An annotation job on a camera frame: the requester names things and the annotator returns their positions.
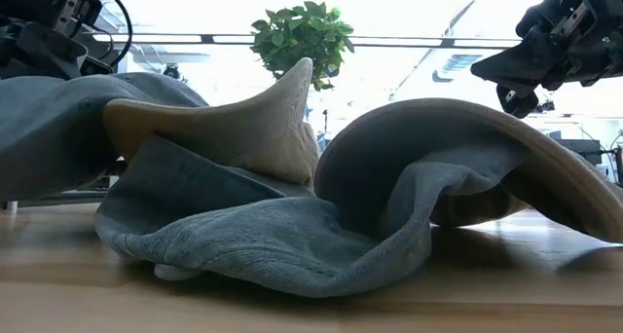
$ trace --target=potted plant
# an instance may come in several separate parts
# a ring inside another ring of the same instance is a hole
[[[259,19],[251,25],[256,30],[251,51],[260,55],[264,67],[279,79],[307,56],[313,60],[313,88],[332,89],[330,79],[340,74],[342,52],[354,53],[348,39],[352,27],[340,20],[340,10],[327,12],[324,3],[305,2],[305,6],[266,14],[268,20]]]

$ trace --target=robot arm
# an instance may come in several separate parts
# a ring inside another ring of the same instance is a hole
[[[544,0],[516,28],[522,42],[474,63],[472,74],[497,83],[506,113],[525,118],[538,104],[534,89],[584,87],[623,76],[623,0]]]

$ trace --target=desk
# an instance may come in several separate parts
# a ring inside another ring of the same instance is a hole
[[[233,279],[154,278],[93,230],[96,204],[0,213],[0,331],[620,332],[623,247],[526,211],[436,229],[421,273],[374,293],[311,301]]]

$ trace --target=gray cloth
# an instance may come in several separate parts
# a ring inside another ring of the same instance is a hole
[[[18,77],[0,81],[0,201],[34,199],[93,182],[118,154],[102,124],[115,98],[206,106],[167,76],[129,73],[71,81]]]
[[[438,201],[499,186],[524,157],[522,147],[487,137],[429,152],[378,191],[388,196],[384,211],[360,218],[154,138],[110,190],[95,228],[117,252],[155,263],[160,278],[208,271],[300,296],[344,296],[415,273],[430,252]]]

